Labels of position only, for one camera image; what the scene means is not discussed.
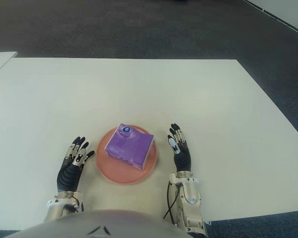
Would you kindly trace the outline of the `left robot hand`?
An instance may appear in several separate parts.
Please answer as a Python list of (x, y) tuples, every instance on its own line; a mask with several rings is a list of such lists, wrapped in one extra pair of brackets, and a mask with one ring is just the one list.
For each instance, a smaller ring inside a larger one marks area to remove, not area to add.
[(57, 191), (76, 192), (86, 161), (94, 156), (95, 151), (88, 151), (89, 142), (85, 137), (77, 137), (65, 153), (57, 175)]

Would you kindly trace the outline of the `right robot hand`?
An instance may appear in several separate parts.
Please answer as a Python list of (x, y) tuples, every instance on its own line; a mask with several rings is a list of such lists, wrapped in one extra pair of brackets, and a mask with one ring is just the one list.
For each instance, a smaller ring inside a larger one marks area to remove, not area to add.
[(168, 135), (167, 138), (174, 154), (173, 159), (177, 172), (190, 172), (191, 155), (183, 131), (176, 123), (171, 124), (169, 131), (172, 135)]

